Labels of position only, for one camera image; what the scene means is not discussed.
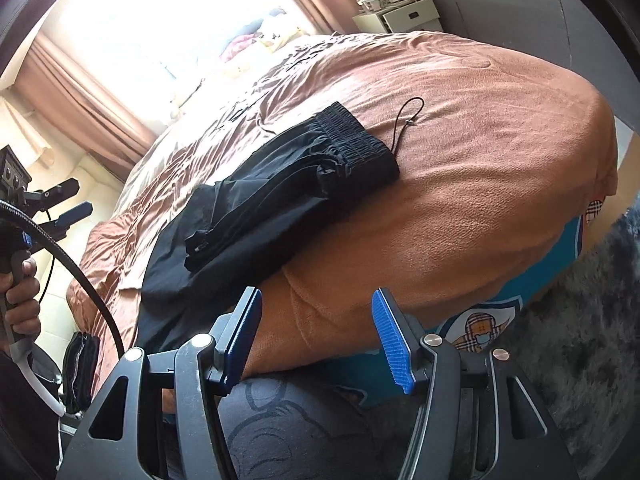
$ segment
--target drawstring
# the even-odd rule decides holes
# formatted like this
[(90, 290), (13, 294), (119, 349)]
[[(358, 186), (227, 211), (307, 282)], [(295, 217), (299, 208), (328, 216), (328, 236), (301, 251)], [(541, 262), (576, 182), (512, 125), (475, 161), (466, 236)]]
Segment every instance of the drawstring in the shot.
[[(404, 126), (402, 126), (402, 130), (400, 130), (400, 133), (398, 135), (398, 144), (396, 144), (396, 131), (398, 130), (398, 121), (400, 120), (400, 115), (402, 115), (402, 110), (404, 110), (404, 108), (411, 101), (415, 101), (415, 100), (420, 101), (420, 108), (418, 108), (418, 111), (415, 114), (413, 114), (410, 119), (404, 120)], [(423, 108), (424, 108), (424, 99), (421, 97), (412, 97), (400, 107), (400, 110), (398, 111), (398, 115), (396, 116), (396, 122), (394, 123), (394, 138), (391, 142), (391, 153), (393, 153), (394, 156), (398, 154), (398, 149), (400, 148), (400, 142), (402, 141), (402, 136), (404, 135), (404, 131), (406, 130), (407, 126), (415, 124), (414, 122), (415, 118), (418, 116), (418, 114), (422, 111)]]

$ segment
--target gray fur rug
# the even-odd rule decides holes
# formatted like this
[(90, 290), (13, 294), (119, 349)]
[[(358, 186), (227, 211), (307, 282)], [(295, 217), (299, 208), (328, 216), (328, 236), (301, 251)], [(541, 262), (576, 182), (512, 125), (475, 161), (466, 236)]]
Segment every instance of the gray fur rug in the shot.
[[(637, 200), (495, 342), (511, 352), (537, 388), (581, 479), (597, 475), (637, 416), (639, 328)], [(400, 399), (367, 412), (390, 478), (398, 474), (416, 409), (414, 400)]]

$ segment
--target bedspread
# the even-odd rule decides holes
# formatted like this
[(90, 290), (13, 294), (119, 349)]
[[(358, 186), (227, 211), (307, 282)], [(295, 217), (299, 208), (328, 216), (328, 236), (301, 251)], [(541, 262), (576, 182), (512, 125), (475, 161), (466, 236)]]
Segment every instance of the bedspread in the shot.
[[(316, 38), (183, 131), (191, 137), (149, 176), (142, 170), (152, 149), (116, 214), (93, 229), (81, 268), (125, 346), (135, 340), (158, 233), (195, 186), (228, 176), (278, 132), (334, 101), (391, 146), (396, 114), (413, 96), (426, 104), (402, 139), (399, 181), (265, 282), (247, 284), (260, 286), (264, 308), (245, 374), (376, 348), (370, 297), (379, 286), (436, 326), (492, 297), (539, 261), (592, 198), (616, 192), (612, 112), (575, 73), (439, 32)], [(67, 300), (81, 330), (101, 339), (95, 391), (117, 361), (113, 341), (76, 282)]]

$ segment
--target person's arm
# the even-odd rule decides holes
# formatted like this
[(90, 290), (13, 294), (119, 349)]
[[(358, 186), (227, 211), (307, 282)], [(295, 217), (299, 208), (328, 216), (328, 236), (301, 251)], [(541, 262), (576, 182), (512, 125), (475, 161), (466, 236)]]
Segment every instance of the person's arm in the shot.
[[(35, 299), (40, 291), (40, 283), (35, 278), (36, 262), (30, 258), (22, 263), (24, 279), (13, 286), (14, 277), (11, 274), (0, 274), (0, 294), (6, 293), (6, 300), (16, 304), (7, 314), (7, 321), (14, 332), (37, 337), (40, 335), (40, 304)], [(4, 329), (0, 330), (0, 349), (9, 351), (9, 343), (4, 337)]]

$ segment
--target thin black wire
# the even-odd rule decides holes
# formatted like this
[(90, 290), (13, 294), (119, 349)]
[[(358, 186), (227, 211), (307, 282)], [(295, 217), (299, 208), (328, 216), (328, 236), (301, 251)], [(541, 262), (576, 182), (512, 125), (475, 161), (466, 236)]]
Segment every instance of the thin black wire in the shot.
[[(51, 215), (49, 214), (49, 210), (47, 209), (45, 211), (45, 213), (47, 214), (47, 218), (49, 219), (49, 222), (51, 222)], [(47, 277), (47, 283), (45, 283), (44, 285), (44, 289), (42, 290), (42, 294), (40, 295), (40, 299), (38, 300), (38, 303), (42, 303), (42, 298), (44, 298), (44, 295), (47, 293), (47, 289), (49, 288), (49, 282), (51, 281), (51, 275), (53, 274), (53, 265), (56, 263), (56, 259), (53, 257), (53, 254), (51, 255), (51, 267), (49, 269), (49, 275)]]
[[(402, 127), (402, 130), (400, 130), (400, 133), (398, 134), (398, 144), (396, 145), (396, 131), (398, 130), (398, 121), (400, 120), (400, 115), (402, 115), (402, 111), (411, 101), (420, 101), (420, 108), (418, 108), (418, 111), (415, 114), (413, 114), (410, 119), (404, 120), (404, 126)], [(391, 153), (393, 153), (394, 156), (398, 154), (398, 150), (400, 149), (400, 142), (402, 141), (402, 136), (404, 135), (404, 131), (406, 130), (407, 126), (415, 124), (414, 121), (423, 108), (424, 108), (424, 99), (416, 96), (405, 101), (404, 104), (398, 110), (398, 115), (396, 116), (396, 122), (394, 123), (394, 138), (391, 141)]]

